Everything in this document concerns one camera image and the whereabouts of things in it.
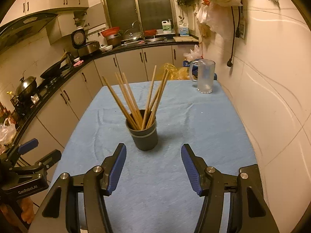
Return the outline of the left hand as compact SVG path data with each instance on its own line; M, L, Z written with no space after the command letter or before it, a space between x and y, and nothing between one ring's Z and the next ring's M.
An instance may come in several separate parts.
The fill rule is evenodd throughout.
M34 203L31 198L23 198L17 201L21 209L21 220L30 225L35 217ZM1 232L22 232L18 227L21 221L10 207L1 203Z

